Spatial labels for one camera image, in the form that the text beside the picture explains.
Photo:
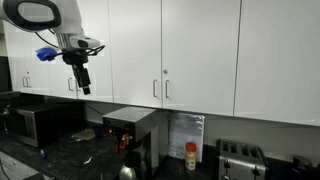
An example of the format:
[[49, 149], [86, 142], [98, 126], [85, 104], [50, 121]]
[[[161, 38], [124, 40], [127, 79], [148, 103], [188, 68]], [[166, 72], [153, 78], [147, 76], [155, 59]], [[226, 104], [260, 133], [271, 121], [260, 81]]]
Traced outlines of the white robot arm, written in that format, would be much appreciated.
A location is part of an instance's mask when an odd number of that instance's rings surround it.
[[2, 20], [26, 32], [38, 34], [52, 30], [57, 45], [36, 51], [40, 61], [52, 61], [61, 56], [70, 65], [78, 86], [85, 95], [91, 93], [90, 77], [84, 64], [96, 56], [104, 45], [85, 35], [77, 0], [0, 0]]

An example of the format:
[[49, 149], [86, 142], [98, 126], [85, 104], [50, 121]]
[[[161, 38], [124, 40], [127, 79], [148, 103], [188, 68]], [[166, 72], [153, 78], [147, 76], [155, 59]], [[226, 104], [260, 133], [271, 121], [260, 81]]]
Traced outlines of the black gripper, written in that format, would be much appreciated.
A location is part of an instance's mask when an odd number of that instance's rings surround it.
[[89, 85], [91, 84], [88, 70], [84, 64], [88, 62], [85, 50], [63, 50], [63, 61], [72, 67], [74, 76], [83, 89], [83, 93], [88, 95], [91, 93]]

